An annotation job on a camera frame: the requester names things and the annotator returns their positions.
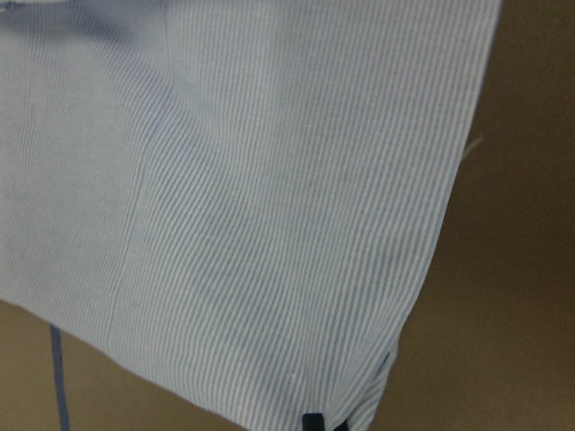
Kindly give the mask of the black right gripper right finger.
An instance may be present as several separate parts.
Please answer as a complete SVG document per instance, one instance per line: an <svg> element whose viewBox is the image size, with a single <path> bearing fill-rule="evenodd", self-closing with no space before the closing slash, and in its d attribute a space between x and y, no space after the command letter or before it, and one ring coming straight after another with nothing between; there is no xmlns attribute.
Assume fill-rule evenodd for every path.
<svg viewBox="0 0 575 431"><path fill-rule="evenodd" d="M347 421L342 422L337 427L334 428L334 431L349 431L349 425Z"/></svg>

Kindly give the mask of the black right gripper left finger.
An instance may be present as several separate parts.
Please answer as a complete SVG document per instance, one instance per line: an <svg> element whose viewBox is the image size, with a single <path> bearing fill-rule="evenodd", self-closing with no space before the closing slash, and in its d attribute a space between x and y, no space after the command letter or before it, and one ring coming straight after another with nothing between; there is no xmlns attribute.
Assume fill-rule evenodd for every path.
<svg viewBox="0 0 575 431"><path fill-rule="evenodd" d="M302 416L303 431L324 431L324 417L322 413L305 413Z"/></svg>

